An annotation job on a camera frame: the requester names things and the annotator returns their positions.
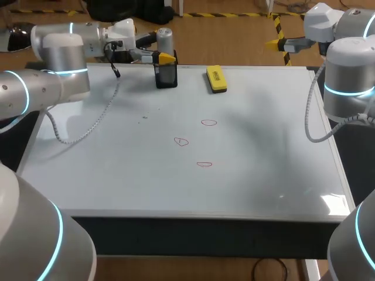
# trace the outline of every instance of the red marker drawing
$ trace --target red marker drawing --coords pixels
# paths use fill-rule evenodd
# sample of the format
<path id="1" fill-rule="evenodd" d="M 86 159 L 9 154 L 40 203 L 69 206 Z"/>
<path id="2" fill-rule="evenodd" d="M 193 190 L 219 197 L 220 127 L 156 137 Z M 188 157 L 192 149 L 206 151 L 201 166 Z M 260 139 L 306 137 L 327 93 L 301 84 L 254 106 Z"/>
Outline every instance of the red marker drawing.
<path id="1" fill-rule="evenodd" d="M 197 162 L 197 165 L 200 167 L 211 167 L 212 163 L 211 162 Z"/>
<path id="2" fill-rule="evenodd" d="M 209 120 L 209 119 L 202 120 L 201 123 L 204 126 L 215 126 L 217 124 L 215 120 Z"/>
<path id="3" fill-rule="evenodd" d="M 175 142 L 179 145 L 179 146 L 185 146 L 185 145 L 188 145 L 189 144 L 189 141 L 187 139 L 182 139 L 182 138 L 175 138 Z"/>

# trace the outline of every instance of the black bag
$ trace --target black bag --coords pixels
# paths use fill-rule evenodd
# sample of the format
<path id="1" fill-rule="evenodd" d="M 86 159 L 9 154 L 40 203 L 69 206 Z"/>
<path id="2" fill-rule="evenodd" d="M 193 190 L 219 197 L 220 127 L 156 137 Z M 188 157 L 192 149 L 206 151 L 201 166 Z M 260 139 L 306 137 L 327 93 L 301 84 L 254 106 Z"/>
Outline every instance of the black bag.
<path id="1" fill-rule="evenodd" d="M 136 16 L 148 22 L 164 25 L 173 19 L 175 11 L 165 7 L 164 0 L 86 0 L 92 19 L 118 22 Z"/>

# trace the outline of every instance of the yellow eraser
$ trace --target yellow eraser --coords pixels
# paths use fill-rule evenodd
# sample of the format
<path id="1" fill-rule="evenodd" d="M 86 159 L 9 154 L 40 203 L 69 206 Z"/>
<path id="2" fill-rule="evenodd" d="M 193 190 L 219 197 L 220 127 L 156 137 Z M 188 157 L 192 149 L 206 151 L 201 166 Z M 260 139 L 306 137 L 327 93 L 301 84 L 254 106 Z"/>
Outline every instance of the yellow eraser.
<path id="1" fill-rule="evenodd" d="M 207 76 L 211 85 L 213 93 L 226 92 L 227 81 L 224 78 L 224 74 L 220 66 L 208 66 Z"/>

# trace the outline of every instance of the black cable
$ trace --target black cable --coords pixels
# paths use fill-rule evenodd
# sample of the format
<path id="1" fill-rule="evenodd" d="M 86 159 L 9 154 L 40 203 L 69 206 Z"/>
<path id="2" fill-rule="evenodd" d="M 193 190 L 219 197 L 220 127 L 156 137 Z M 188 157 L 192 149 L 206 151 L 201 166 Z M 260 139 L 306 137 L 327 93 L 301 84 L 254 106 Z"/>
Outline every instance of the black cable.
<path id="1" fill-rule="evenodd" d="M 279 1 L 274 2 L 276 5 L 287 7 L 288 12 L 290 13 L 307 13 L 310 10 L 309 4 L 316 4 L 311 2 L 311 0 L 304 0 L 304 2 L 296 2 L 292 4 L 286 4 Z"/>
<path id="2" fill-rule="evenodd" d="M 345 7 L 346 9 L 350 9 L 348 6 L 346 6 L 343 2 L 342 2 L 342 0 L 339 0 L 340 1 L 340 4 L 343 6 L 343 7 Z"/>
<path id="3" fill-rule="evenodd" d="M 106 52 L 106 48 L 107 46 L 111 44 L 111 50 L 112 50 L 112 55 L 111 57 L 109 58 L 108 57 L 108 53 Z M 116 75 L 116 78 L 120 78 L 121 74 L 120 72 L 118 71 L 118 69 L 116 68 L 116 66 L 113 64 L 112 62 L 112 58 L 113 58 L 113 53 L 115 52 L 115 50 L 117 49 L 117 46 L 121 47 L 122 45 L 122 42 L 117 42 L 117 41 L 110 41 L 110 42 L 107 42 L 106 44 L 104 44 L 104 47 L 103 47 L 103 53 L 104 53 L 104 56 L 105 58 L 108 60 L 108 62 L 111 64 L 111 68 L 113 70 L 113 72 L 115 73 Z"/>
<path id="4" fill-rule="evenodd" d="M 255 280 L 255 269 L 257 268 L 257 265 L 261 262 L 261 261 L 263 261 L 264 259 L 259 259 L 259 260 L 257 260 L 256 261 L 256 263 L 254 264 L 254 266 L 253 266 L 253 269 L 251 270 L 251 281 L 256 281 Z M 277 261 L 280 265 L 281 265 L 281 267 L 282 267 L 282 269 L 283 269 L 283 271 L 284 271 L 284 278 L 282 279 L 282 281 L 287 281 L 287 278 L 288 278 L 288 268 L 287 268 L 287 266 L 285 265 L 285 263 L 283 263 L 283 261 L 282 260 L 280 260 L 280 259 L 273 259 L 274 261 Z"/>

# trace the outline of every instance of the white table surface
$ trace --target white table surface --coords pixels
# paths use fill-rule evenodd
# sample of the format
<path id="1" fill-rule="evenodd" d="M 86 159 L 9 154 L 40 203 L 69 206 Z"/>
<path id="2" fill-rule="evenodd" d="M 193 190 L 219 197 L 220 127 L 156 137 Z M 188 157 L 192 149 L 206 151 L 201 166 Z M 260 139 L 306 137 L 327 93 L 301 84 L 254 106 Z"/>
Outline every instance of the white table surface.
<path id="1" fill-rule="evenodd" d="M 120 93 L 99 127 L 66 146 L 41 116 L 18 173 L 73 216 L 341 221 L 354 204 L 335 142 L 304 132 L 314 73 L 222 68 L 228 91 L 211 94 L 205 66 L 179 66 L 178 87 L 158 90 L 152 67 L 119 65 Z M 84 133 L 113 94 L 108 65 L 88 71 L 91 96 L 51 110 L 63 137 Z M 310 129 L 329 130 L 317 87 Z"/>

